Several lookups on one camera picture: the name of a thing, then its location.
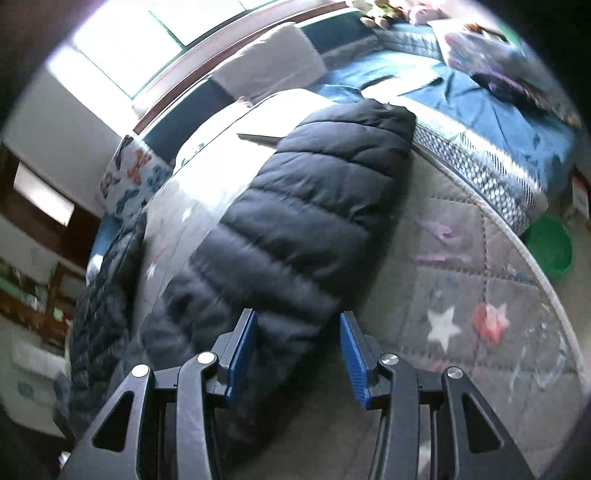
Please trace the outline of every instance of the pink star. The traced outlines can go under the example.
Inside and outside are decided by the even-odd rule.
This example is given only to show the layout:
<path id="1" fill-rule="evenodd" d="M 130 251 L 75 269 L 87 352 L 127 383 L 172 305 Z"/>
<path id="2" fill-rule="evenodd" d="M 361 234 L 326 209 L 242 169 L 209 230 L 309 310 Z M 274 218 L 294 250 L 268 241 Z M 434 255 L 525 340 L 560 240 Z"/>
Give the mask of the pink star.
<path id="1" fill-rule="evenodd" d="M 472 314 L 472 324 L 480 338 L 492 343 L 499 343 L 503 331 L 511 324 L 505 312 L 507 304 L 496 308 L 489 303 L 479 303 Z"/>

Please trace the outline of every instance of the dark quilted jacket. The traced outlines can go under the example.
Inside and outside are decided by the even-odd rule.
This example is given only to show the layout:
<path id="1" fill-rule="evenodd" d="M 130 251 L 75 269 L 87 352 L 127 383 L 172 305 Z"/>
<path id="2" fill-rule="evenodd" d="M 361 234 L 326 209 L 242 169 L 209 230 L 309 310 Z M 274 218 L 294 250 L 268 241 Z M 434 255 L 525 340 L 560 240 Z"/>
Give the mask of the dark quilted jacket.
<path id="1" fill-rule="evenodd" d="M 109 392 L 138 363 L 169 368 L 210 349 L 242 309 L 254 308 L 258 345 L 232 412 L 235 436 L 250 436 L 261 407 L 363 283 L 394 193 L 407 181 L 414 125 L 406 109 L 374 100 L 331 106 L 305 119 L 170 281 L 116 366 Z M 113 303 L 128 301 L 122 290 L 113 290 Z M 126 341 L 122 312 L 89 316 L 91 323 L 112 322 L 122 339 L 107 368 L 101 360 L 97 383 L 73 384 L 71 416 L 78 410 L 90 418 L 105 398 L 106 374 Z M 99 350 L 86 340 L 76 345 L 85 362 Z"/>
<path id="2" fill-rule="evenodd" d="M 145 228 L 141 214 L 135 225 L 119 231 L 78 301 L 68 343 L 71 381 L 55 382 L 56 424 L 66 436 L 79 437 L 101 409 L 111 374 L 129 344 Z"/>

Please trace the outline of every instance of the green bowl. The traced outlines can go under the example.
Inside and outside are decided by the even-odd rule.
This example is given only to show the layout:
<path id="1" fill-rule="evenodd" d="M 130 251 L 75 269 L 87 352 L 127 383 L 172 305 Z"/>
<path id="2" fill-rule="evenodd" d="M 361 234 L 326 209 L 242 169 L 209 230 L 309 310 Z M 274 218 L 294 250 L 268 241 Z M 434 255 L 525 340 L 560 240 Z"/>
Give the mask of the green bowl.
<path id="1" fill-rule="evenodd" d="M 573 243 L 558 220 L 542 216 L 525 232 L 524 242 L 550 281 L 573 268 Z"/>

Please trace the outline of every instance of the plush toy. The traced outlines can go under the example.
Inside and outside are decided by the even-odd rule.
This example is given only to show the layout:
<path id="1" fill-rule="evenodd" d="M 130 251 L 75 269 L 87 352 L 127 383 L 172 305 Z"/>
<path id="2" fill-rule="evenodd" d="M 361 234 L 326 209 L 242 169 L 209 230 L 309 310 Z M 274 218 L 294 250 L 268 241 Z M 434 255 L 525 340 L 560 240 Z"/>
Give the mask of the plush toy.
<path id="1" fill-rule="evenodd" d="M 389 28 L 396 21 L 406 20 L 406 9 L 392 6 L 389 0 L 348 0 L 346 3 L 363 12 L 361 22 L 369 28 Z"/>
<path id="2" fill-rule="evenodd" d="M 408 11 L 408 22 L 411 25 L 427 25 L 431 20 L 444 18 L 443 12 L 438 8 L 432 8 L 423 3 L 414 5 Z"/>

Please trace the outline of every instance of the white star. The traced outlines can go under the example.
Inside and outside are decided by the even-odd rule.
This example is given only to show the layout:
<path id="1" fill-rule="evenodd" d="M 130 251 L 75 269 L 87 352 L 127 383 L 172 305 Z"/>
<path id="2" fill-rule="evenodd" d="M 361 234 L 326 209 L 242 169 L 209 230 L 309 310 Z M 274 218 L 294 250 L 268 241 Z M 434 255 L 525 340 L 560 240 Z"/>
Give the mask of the white star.
<path id="1" fill-rule="evenodd" d="M 431 331 L 427 336 L 427 340 L 429 342 L 439 342 L 445 353 L 447 353 L 449 339 L 462 332 L 462 329 L 452 322 L 454 310 L 455 307 L 452 306 L 443 313 L 435 313 L 432 310 L 427 311 L 429 323 L 431 323 Z"/>
<path id="2" fill-rule="evenodd" d="M 193 209 L 191 207 L 187 208 L 184 212 L 183 212 L 183 217 L 181 218 L 181 222 L 184 222 L 187 220 L 187 218 L 189 218 L 191 216 L 191 214 L 193 213 Z"/>
<path id="3" fill-rule="evenodd" d="M 148 269 L 146 270 L 146 276 L 148 277 L 148 280 L 154 276 L 155 271 L 156 271 L 156 264 L 151 263 L 150 266 L 148 267 Z"/>

